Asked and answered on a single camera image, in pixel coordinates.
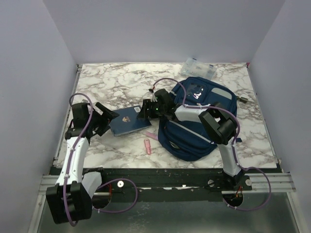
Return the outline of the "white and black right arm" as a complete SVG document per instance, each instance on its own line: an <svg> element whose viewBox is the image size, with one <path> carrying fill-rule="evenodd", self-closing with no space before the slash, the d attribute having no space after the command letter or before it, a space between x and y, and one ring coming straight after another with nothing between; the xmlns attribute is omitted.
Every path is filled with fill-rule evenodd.
<svg viewBox="0 0 311 233"><path fill-rule="evenodd" d="M175 103L165 89L144 99L138 119L159 119L158 141L173 156L193 162L217 147L223 162L222 183L229 190L241 185L235 141L239 123L220 102L204 106Z"/></svg>

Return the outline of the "navy blue student backpack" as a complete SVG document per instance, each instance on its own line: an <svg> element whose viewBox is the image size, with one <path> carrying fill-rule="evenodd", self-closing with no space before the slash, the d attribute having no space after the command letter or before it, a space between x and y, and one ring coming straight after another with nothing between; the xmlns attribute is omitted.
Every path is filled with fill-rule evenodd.
<svg viewBox="0 0 311 233"><path fill-rule="evenodd" d="M169 95L175 104L185 98L187 105L208 105L215 102L237 115L237 97L227 87L201 77L188 77L176 84ZM203 125L192 121L159 120L158 141L173 156L187 161L197 161L211 152L217 145L212 142Z"/></svg>

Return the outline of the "pink highlighter pen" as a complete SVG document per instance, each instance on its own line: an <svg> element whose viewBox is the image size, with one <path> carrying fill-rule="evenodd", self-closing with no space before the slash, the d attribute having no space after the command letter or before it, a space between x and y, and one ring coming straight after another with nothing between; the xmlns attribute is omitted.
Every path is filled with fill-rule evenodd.
<svg viewBox="0 0 311 233"><path fill-rule="evenodd" d="M155 133L151 133L151 132L145 132L144 133L145 136L153 139L153 140L157 140L158 141L158 136Z"/></svg>

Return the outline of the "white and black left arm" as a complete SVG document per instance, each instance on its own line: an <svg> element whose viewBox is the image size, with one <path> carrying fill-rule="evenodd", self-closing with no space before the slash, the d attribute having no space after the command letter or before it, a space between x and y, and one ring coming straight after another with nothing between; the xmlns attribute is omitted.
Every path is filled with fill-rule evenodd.
<svg viewBox="0 0 311 233"><path fill-rule="evenodd" d="M107 188L108 180L100 170L84 173L83 166L90 140L110 129L110 122L119 116L97 102L102 113L90 103L73 104L72 124L65 133L67 151L61 173L54 186L47 188L46 199L56 224L89 219L95 191Z"/></svg>

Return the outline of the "dark blue thin notebook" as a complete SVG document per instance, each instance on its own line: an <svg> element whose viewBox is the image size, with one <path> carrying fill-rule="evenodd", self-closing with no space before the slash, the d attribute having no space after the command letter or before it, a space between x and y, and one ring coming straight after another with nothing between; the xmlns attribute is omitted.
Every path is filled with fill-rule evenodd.
<svg viewBox="0 0 311 233"><path fill-rule="evenodd" d="M114 110L119 116L109 124L112 134L121 136L151 127L149 119L137 118L140 111L139 105Z"/></svg>

